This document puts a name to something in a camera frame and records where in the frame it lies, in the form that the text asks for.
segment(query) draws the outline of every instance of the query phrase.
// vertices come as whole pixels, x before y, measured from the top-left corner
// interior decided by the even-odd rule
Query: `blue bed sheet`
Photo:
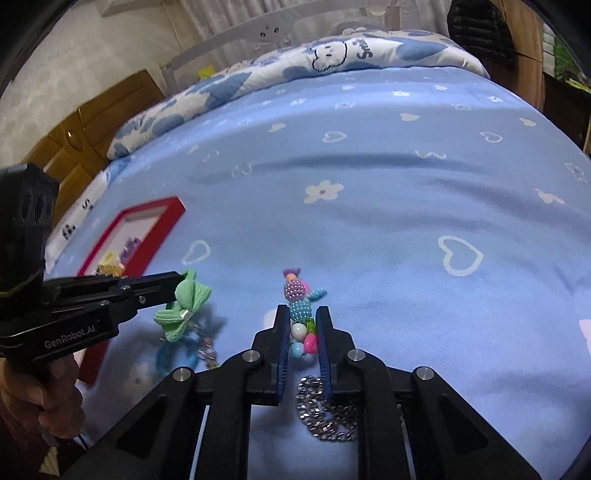
[[[135,152],[58,261],[76,272],[121,209],[186,206],[147,273],[195,268],[220,359],[272,322],[301,267],[335,325],[388,365],[435,368],[544,480],[591,432],[591,166],[523,100],[453,67],[295,80]],[[121,326],[85,390],[96,439],[154,384],[154,310]],[[255,407],[249,477],[356,478],[356,445],[314,439],[290,366]]]

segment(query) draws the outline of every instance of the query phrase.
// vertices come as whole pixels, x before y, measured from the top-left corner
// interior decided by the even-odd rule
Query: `human hand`
[[[71,439],[77,436],[85,420],[82,394],[75,387],[78,364],[73,355],[49,364],[51,380],[39,380],[17,373],[5,358],[0,358],[0,395],[10,414],[31,433],[44,427],[53,436]]]

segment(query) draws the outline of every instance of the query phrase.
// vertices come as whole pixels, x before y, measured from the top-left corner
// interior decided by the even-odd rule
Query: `green hair bow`
[[[187,328],[189,319],[198,311],[212,294],[212,289],[195,281],[195,270],[189,269],[181,274],[184,280],[174,291],[177,299],[174,304],[166,305],[165,310],[159,310],[154,321],[164,329],[164,335],[169,342],[179,340]]]

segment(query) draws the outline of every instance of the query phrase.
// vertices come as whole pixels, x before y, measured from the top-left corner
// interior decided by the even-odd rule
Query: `blue and white pillow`
[[[136,115],[117,132],[107,156],[125,157],[195,116],[279,83],[348,70],[411,66],[459,67],[488,78],[476,57],[435,33],[366,30],[326,37],[240,62]]]

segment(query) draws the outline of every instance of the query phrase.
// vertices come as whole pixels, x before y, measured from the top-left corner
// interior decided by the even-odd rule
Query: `metal chain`
[[[322,442],[352,442],[357,438],[355,406],[329,405],[323,397],[320,378],[309,375],[300,379],[295,407],[310,433]]]

